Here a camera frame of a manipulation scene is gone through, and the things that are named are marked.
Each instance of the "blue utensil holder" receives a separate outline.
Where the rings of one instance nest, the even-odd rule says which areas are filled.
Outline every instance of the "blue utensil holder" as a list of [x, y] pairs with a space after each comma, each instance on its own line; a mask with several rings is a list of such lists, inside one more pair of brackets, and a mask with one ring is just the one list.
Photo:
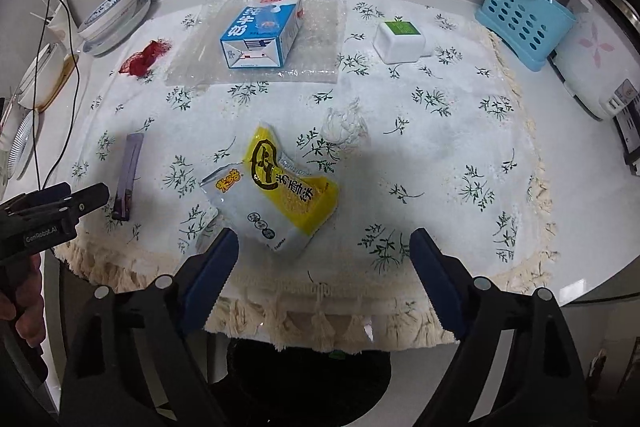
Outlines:
[[575, 16], [549, 0], [484, 0], [476, 20], [498, 34], [531, 71], [540, 71], [575, 23]]

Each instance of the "pink flower pattern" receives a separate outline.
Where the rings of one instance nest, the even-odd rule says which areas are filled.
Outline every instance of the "pink flower pattern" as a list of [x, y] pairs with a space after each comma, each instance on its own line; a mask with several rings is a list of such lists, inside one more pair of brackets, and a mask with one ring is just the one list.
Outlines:
[[600, 57], [600, 50], [612, 52], [614, 47], [606, 42], [603, 42], [602, 44], [598, 42], [598, 28], [594, 22], [591, 23], [591, 39], [592, 40], [590, 41], [589, 39], [582, 38], [578, 42], [585, 48], [595, 48], [593, 52], [593, 62], [595, 63], [596, 68], [600, 69], [600, 62], [602, 60]]

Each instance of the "yellow snack bag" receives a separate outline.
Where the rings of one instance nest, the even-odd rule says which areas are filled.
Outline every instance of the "yellow snack bag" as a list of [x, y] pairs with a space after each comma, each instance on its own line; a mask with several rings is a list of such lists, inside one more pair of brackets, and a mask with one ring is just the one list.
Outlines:
[[338, 185], [295, 166], [283, 155], [273, 129], [263, 123], [242, 163], [218, 169], [200, 187], [237, 233], [294, 255], [338, 205]]

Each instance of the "human hand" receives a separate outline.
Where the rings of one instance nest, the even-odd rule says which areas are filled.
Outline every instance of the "human hand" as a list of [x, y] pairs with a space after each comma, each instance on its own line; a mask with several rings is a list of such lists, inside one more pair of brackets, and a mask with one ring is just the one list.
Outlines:
[[[31, 270], [27, 279], [15, 292], [18, 306], [24, 313], [15, 323], [15, 330], [31, 347], [36, 347], [45, 338], [44, 299], [42, 291], [42, 274], [40, 273], [40, 254], [30, 258]], [[15, 306], [0, 293], [0, 320], [12, 321], [15, 318]]]

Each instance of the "red fabric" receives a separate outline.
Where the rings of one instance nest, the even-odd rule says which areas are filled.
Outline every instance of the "red fabric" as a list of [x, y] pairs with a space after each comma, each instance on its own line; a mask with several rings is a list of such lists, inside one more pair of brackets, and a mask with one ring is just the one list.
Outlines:
[[125, 60], [119, 73], [129, 73], [133, 76], [144, 76], [153, 63], [171, 49], [171, 42], [158, 39], [151, 41], [141, 52], [134, 53]]

